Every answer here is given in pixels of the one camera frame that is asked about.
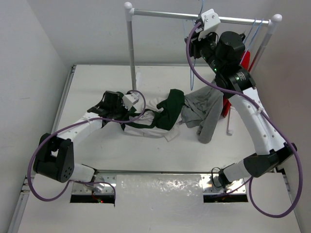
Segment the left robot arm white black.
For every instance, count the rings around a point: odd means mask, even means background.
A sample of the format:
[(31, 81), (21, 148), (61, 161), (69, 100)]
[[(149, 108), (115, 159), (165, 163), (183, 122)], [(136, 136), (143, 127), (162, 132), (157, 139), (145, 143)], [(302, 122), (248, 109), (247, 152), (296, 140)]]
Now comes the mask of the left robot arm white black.
[(35, 157), (34, 172), (61, 183), (69, 180), (90, 182), (95, 169), (76, 163), (74, 151), (79, 143), (103, 128), (108, 119), (122, 119), (126, 113), (122, 97), (121, 92), (105, 91), (101, 101), (77, 121), (80, 125), (65, 129), (51, 138), (49, 133), (44, 134), (40, 143), (46, 143)]

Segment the light blue hanger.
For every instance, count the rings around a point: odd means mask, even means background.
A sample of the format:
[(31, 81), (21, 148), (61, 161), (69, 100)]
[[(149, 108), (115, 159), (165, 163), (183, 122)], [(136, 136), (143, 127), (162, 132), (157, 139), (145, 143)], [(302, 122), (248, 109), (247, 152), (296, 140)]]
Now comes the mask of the light blue hanger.
[[(198, 13), (198, 15), (201, 15), (204, 9), (204, 5), (205, 5), (205, 0), (201, 0), (201, 7), (200, 7), (200, 11)], [(182, 25), (183, 25), (183, 32), (184, 32), (184, 37), (187, 37), (186, 35), (186, 26), (185, 23), (187, 22), (187, 19), (183, 19), (182, 20)], [(193, 71), (190, 69), (190, 90), (192, 91), (194, 87), (194, 73)]]

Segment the green and white t shirt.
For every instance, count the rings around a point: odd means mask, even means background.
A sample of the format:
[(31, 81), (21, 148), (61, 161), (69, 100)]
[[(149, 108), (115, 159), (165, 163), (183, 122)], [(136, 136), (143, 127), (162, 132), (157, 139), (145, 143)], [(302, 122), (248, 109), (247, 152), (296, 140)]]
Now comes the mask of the green and white t shirt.
[(185, 104), (184, 92), (171, 89), (166, 98), (155, 98), (138, 102), (129, 110), (125, 121), (138, 116), (139, 119), (121, 124), (122, 130), (131, 135), (153, 138), (164, 137), (168, 142), (180, 134), (181, 110)]

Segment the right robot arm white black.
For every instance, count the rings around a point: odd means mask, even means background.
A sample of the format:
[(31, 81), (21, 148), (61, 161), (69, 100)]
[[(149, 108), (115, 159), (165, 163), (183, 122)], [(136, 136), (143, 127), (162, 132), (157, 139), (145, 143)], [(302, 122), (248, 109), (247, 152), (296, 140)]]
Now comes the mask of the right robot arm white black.
[(240, 62), (244, 55), (243, 34), (227, 31), (215, 32), (199, 38), (198, 33), (188, 36), (188, 58), (203, 58), (215, 73), (215, 84), (229, 99), (245, 124), (254, 144), (255, 153), (218, 172), (221, 187), (241, 178), (260, 177), (284, 163), (293, 155), (295, 145), (289, 145), (274, 126), (264, 117), (256, 84)]

